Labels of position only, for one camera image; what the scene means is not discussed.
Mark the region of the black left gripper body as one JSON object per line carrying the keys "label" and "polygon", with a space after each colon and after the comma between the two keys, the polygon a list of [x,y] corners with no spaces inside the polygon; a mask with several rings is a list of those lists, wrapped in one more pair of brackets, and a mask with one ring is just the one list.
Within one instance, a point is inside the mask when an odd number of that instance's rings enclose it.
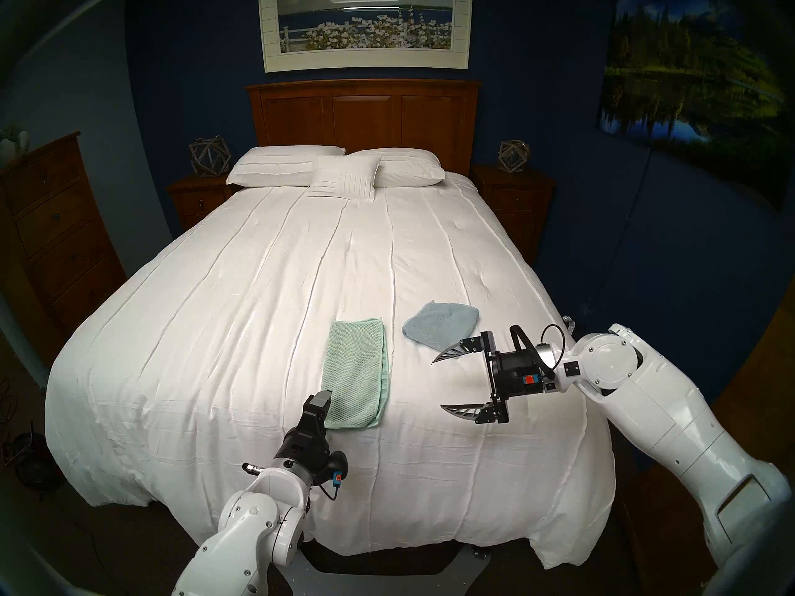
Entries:
{"label": "black left gripper body", "polygon": [[296,427],[285,435],[274,457],[274,467],[286,469],[306,485],[334,486],[348,476],[348,460],[342,451],[331,451],[326,439],[325,414],[303,413]]}

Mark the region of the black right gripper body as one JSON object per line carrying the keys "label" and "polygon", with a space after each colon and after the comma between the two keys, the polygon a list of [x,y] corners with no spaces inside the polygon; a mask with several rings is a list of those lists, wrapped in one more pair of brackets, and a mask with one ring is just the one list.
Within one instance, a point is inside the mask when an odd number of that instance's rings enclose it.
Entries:
{"label": "black right gripper body", "polygon": [[552,345],[534,345],[520,326],[511,326],[509,333],[514,351],[496,350],[490,356],[492,403],[506,404],[513,397],[557,392],[555,368],[559,361]]}

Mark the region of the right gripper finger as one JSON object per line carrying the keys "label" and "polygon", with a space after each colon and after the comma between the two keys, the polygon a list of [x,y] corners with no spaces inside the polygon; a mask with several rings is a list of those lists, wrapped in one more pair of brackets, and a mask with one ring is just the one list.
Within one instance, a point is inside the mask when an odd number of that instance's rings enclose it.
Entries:
{"label": "right gripper finger", "polygon": [[510,422],[504,400],[490,400],[484,404],[441,404],[440,407],[452,416],[476,424]]}
{"label": "right gripper finger", "polygon": [[441,362],[474,353],[483,353],[486,362],[494,362],[495,352],[493,332],[486,331],[478,336],[461,339],[459,342],[442,350],[433,359],[433,362]]}

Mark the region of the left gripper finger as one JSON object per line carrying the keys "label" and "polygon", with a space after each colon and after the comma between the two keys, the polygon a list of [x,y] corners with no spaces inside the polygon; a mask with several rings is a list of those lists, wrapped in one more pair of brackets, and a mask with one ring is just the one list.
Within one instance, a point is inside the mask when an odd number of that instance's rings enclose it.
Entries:
{"label": "left gripper finger", "polygon": [[332,403],[332,391],[321,390],[310,394],[304,402],[304,416],[316,424],[316,428],[326,428],[325,420]]}

